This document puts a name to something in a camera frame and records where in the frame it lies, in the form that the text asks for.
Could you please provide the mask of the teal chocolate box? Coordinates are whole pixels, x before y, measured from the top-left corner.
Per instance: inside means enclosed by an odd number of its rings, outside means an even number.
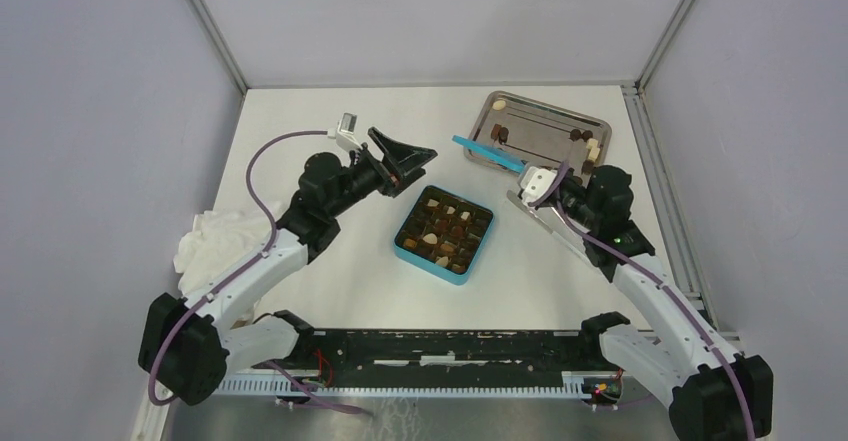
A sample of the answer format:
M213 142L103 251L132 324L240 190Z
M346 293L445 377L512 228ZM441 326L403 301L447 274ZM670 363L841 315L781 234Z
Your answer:
M489 208L428 185L395 234L394 253L428 274L462 286L481 259L495 221Z

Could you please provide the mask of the teal box lid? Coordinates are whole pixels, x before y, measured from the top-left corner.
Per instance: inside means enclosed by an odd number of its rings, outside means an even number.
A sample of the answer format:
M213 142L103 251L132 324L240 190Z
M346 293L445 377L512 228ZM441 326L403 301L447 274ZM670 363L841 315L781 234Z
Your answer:
M525 162L502 149L486 146L458 135L452 136L452 141L473 154L504 168L507 171L520 174L525 168Z

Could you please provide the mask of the steel serving tongs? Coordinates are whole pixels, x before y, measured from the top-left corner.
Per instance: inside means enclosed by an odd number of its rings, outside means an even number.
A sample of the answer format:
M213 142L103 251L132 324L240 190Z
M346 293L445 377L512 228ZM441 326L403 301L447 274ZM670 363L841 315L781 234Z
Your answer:
M508 190L506 192L506 198L519 211L532 219L536 224L540 225L550 236L565 245L585 265L592 266L586 255L584 239L578 234L578 231L585 232L583 228L578 228L577 230L571 229L566 222L569 221L574 226L576 226L576 223L570 218L563 218L552 207L534 209L525 206L520 200L518 193L515 191Z

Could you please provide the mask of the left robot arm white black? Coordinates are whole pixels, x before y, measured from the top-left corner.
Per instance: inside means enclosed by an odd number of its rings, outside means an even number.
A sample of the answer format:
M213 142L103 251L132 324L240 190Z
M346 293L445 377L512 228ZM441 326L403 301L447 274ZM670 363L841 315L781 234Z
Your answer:
M138 364L148 374L147 397L157 407L180 400L194 406L210 397L223 379L259 364L283 361L306 366L313 340L292 315L269 315L235 325L248 308L286 277L315 261L340 232L339 216L372 193L395 198L426 173L438 153L398 142L370 128L370 143L356 143L351 129L333 133L350 157L332 152L306 159L287 210L274 216L253 186L259 158L275 144L301 137L295 131L273 138L253 155L245 173L249 196L269 222L262 244L191 295L158 296L149 306Z

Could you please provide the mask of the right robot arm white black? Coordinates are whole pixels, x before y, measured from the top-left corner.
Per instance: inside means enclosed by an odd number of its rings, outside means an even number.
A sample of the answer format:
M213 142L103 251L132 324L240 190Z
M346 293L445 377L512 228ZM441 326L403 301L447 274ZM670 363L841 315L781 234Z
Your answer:
M656 338L623 315L586 320L577 343L591 369L610 362L630 374L668 411L680 440L757 440L773 428L774 373L760 355L724 338L668 280L656 250L631 218L631 175L615 166L588 183L562 165L544 206L579 237L578 247L637 308Z

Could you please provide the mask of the steel tray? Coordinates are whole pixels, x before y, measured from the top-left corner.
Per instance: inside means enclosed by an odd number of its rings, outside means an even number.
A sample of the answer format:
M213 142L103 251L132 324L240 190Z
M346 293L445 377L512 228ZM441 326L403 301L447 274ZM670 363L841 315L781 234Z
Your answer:
M499 99L501 111L492 109ZM609 123L565 108L506 91L494 91L484 102L468 139L502 149L525 163L556 168L566 162L587 183L604 163L612 137Z

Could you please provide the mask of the white cloth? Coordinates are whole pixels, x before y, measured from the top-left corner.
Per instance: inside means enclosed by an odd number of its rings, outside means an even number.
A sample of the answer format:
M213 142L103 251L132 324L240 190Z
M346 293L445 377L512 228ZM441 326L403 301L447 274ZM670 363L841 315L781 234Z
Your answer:
M181 295L208 286L267 242L270 222L259 209L206 210L193 218L173 257Z

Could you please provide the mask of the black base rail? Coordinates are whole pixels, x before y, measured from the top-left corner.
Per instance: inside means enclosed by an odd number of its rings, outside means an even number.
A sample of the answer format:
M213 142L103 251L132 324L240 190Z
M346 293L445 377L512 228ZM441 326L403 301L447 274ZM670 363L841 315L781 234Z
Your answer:
M281 364L336 388L542 388L618 371L573 330L325 329Z

